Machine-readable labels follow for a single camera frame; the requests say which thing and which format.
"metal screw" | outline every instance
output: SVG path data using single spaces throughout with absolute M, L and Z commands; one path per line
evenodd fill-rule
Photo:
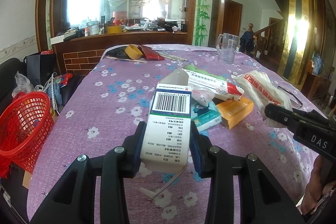
M 247 158 L 251 161 L 256 161 L 258 159 L 256 154 L 249 154 Z
M 209 148 L 210 152 L 212 153 L 218 153 L 220 151 L 220 148 L 216 145 L 213 145 Z
M 122 153 L 124 152 L 125 148 L 123 148 L 122 146 L 117 146 L 115 149 L 114 149 L 114 152 L 115 153 Z
M 80 155 L 77 157 L 78 161 L 85 161 L 86 160 L 86 155 Z

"black bag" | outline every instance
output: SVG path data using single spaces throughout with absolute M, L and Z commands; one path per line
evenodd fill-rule
M 27 63 L 27 77 L 33 86 L 44 85 L 54 72 L 56 54 L 38 52 L 26 56 L 23 61 Z

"gold pillar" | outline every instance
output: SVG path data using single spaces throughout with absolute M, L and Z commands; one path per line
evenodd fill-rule
M 316 0 L 289 0 L 288 27 L 278 74 L 302 88 L 315 42 Z

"brick pattern wall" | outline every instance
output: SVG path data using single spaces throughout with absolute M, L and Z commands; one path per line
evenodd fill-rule
M 86 76 L 99 63 L 105 50 L 71 52 L 63 54 L 65 67 L 69 73 Z

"human hand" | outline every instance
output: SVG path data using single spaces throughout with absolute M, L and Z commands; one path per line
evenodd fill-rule
M 303 215 L 312 210 L 322 195 L 326 195 L 336 184 L 336 181 L 328 183 L 323 187 L 321 183 L 321 168 L 323 166 L 322 156 L 318 156 L 314 161 L 314 167 L 310 174 L 310 180 L 306 186 L 306 191 L 301 203 L 301 212 Z

